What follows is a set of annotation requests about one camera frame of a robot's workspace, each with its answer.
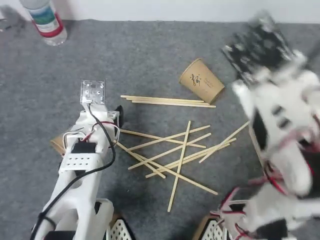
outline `tipped-over paper cup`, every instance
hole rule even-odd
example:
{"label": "tipped-over paper cup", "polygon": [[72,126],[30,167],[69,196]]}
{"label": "tipped-over paper cup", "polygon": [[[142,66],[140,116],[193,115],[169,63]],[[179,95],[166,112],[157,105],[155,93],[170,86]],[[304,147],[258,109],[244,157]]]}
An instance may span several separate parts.
{"label": "tipped-over paper cup", "polygon": [[225,86],[204,64],[201,58],[193,61],[182,73],[179,83],[202,100],[211,104]]}

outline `pile of chopsticks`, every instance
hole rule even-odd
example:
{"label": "pile of chopsticks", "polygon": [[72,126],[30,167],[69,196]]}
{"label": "pile of chopsticks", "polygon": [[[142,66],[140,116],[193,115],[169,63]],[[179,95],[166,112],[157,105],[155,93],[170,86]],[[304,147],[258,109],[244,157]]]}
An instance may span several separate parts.
{"label": "pile of chopsticks", "polygon": [[150,96],[129,96],[121,95],[121,98],[132,101],[134,104],[156,104],[156,105],[170,105],[170,106],[184,106],[184,107],[200,107],[200,108],[215,108],[215,105],[210,105],[202,100],[190,100],[179,98],[163,98]]}
{"label": "pile of chopsticks", "polygon": [[[188,125],[187,125],[185,132],[181,132],[181,133],[174,134],[174,135],[167,136],[167,137],[160,137],[160,136],[140,133],[140,132],[136,132],[136,131],[121,129],[120,130],[121,133],[141,136],[141,137],[150,138],[150,139],[154,139],[154,140],[149,141],[147,143],[137,145],[137,146],[133,146],[130,148],[125,147],[120,142],[118,142],[117,145],[138,161],[138,163],[130,166],[128,168],[129,170],[133,170],[133,169],[140,167],[140,166],[146,166],[147,168],[149,168],[152,171],[151,173],[149,173],[145,176],[146,179],[151,178],[153,176],[160,176],[161,178],[165,179],[166,176],[163,174],[165,172],[175,176],[173,189],[172,189],[172,193],[171,193],[171,197],[170,197],[170,201],[169,201],[169,205],[168,205],[168,209],[167,209],[167,211],[170,212],[171,208],[172,208],[176,188],[177,188],[178,179],[184,180],[184,181],[186,181],[186,182],[188,182],[198,188],[201,188],[201,189],[203,189],[213,195],[218,194],[216,191],[214,191],[214,190],[212,190],[212,189],[210,189],[210,188],[208,188],[208,187],[206,187],[206,186],[204,186],[194,180],[191,180],[190,178],[188,178],[184,175],[181,175],[182,165],[187,164],[191,161],[200,159],[200,158],[201,158],[201,160],[199,161],[199,163],[202,163],[205,159],[207,159],[213,153],[217,152],[218,150],[222,150],[225,147],[230,146],[230,144],[236,140],[236,138],[234,138],[234,136],[236,134],[238,134],[242,129],[244,129],[248,124],[249,123],[246,122],[244,125],[242,125],[240,128],[238,128],[236,131],[234,131],[232,134],[230,134],[226,139],[224,139],[221,143],[214,145],[210,148],[207,148],[204,145],[196,144],[196,142],[198,142],[204,138],[209,137],[211,135],[211,133],[204,134],[194,140],[188,141],[190,134],[207,129],[210,127],[210,125],[207,125],[207,126],[202,126],[202,127],[191,129],[191,121],[188,122]],[[181,136],[184,136],[184,141],[179,141],[179,140],[174,139],[174,138],[181,137]],[[174,147],[168,151],[165,151],[163,153],[160,153],[156,156],[153,156],[151,158],[146,158],[146,157],[134,152],[135,150],[138,150],[138,149],[141,149],[141,148],[153,145],[153,144],[157,144],[160,142],[171,142],[171,143],[178,144],[178,146]],[[196,148],[207,148],[207,149],[203,149],[203,150],[200,150],[200,151],[193,153],[191,155],[185,156],[185,150],[186,150],[186,147],[188,147],[188,146],[196,147]],[[175,151],[178,151],[178,150],[181,150],[181,155],[178,160],[173,161],[173,162],[166,164],[166,165],[161,165],[161,164],[155,162],[155,160],[157,160],[161,157],[164,157],[170,153],[173,153]]]}

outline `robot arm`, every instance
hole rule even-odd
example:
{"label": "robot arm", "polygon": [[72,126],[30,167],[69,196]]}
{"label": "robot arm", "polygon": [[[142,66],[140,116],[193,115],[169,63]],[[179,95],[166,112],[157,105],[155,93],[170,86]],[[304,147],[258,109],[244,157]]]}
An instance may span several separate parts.
{"label": "robot arm", "polygon": [[[83,81],[80,112],[75,125],[63,135],[65,154],[50,200],[38,217],[31,240],[109,239],[114,207],[108,199],[97,199],[101,170],[115,160],[122,107],[108,111],[104,105],[104,82]],[[111,147],[112,159],[103,159]]]}
{"label": "robot arm", "polygon": [[295,239],[288,231],[320,216],[319,78],[306,69],[310,57],[290,50],[268,15],[249,28],[223,51],[240,78],[232,87],[250,119],[265,177],[246,186],[260,186],[249,200],[232,200],[240,189],[234,188],[218,214],[233,240]]}

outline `plastic bottle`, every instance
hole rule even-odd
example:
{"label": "plastic bottle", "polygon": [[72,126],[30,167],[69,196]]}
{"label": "plastic bottle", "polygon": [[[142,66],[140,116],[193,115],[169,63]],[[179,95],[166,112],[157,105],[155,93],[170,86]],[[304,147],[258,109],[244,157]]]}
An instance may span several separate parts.
{"label": "plastic bottle", "polygon": [[67,39],[67,31],[51,0],[20,0],[45,43],[57,46]]}

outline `gray carpet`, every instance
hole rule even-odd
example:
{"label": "gray carpet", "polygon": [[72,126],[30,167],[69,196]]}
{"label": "gray carpet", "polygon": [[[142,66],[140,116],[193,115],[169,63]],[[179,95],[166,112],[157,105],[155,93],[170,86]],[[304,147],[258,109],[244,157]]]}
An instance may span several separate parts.
{"label": "gray carpet", "polygon": [[[212,136],[200,143],[212,146],[240,127],[246,118],[231,91],[235,72],[220,47],[240,23],[206,22],[100,22],[66,21],[68,40],[61,46],[45,45],[34,26],[27,23],[0,32],[0,239],[29,239],[38,213],[48,201],[58,176],[61,157],[49,140],[74,124],[82,109],[80,80],[106,81],[110,110],[123,105],[124,129],[168,136],[211,125],[193,133]],[[297,49],[307,51],[320,39],[319,25],[286,24],[281,29]],[[121,94],[194,99],[178,84],[188,64],[202,57],[225,84],[217,108],[133,104]],[[314,63],[320,73],[320,61]],[[190,240],[201,218],[217,208],[235,184],[262,174],[247,130],[231,147],[203,164],[183,165],[181,173],[217,190],[214,196],[179,180],[171,213],[167,213],[174,178],[167,174],[145,179],[149,169],[128,171],[136,163],[117,149],[116,162],[103,173],[99,198],[110,199],[121,212],[137,240]],[[127,147],[147,139],[122,134]],[[161,143],[143,148],[152,157],[175,147]],[[199,149],[188,147],[189,155]],[[179,159],[180,151],[159,163]],[[310,221],[296,234],[304,240],[320,238],[319,223]]]}

